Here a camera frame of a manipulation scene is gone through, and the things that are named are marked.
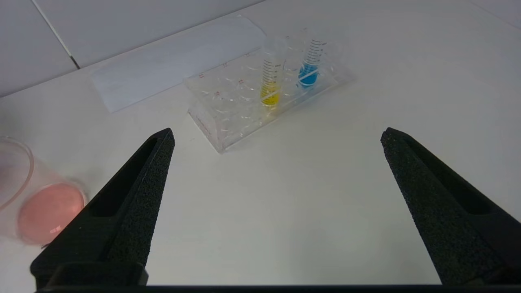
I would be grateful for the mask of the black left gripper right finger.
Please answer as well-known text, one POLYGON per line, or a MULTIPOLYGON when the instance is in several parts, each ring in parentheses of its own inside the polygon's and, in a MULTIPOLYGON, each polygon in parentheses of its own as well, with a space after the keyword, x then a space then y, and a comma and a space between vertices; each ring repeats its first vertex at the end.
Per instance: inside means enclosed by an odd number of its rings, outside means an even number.
POLYGON ((519 285, 521 225, 405 132, 383 151, 443 285, 519 285))

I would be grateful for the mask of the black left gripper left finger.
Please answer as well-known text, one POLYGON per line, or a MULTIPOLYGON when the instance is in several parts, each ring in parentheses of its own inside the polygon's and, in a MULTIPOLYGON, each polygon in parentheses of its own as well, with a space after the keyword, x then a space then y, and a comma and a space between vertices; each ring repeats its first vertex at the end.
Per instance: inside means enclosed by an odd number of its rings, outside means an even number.
POLYGON ((85 208, 33 260, 38 291, 54 287, 136 287, 145 269, 175 139, 151 135, 85 208))

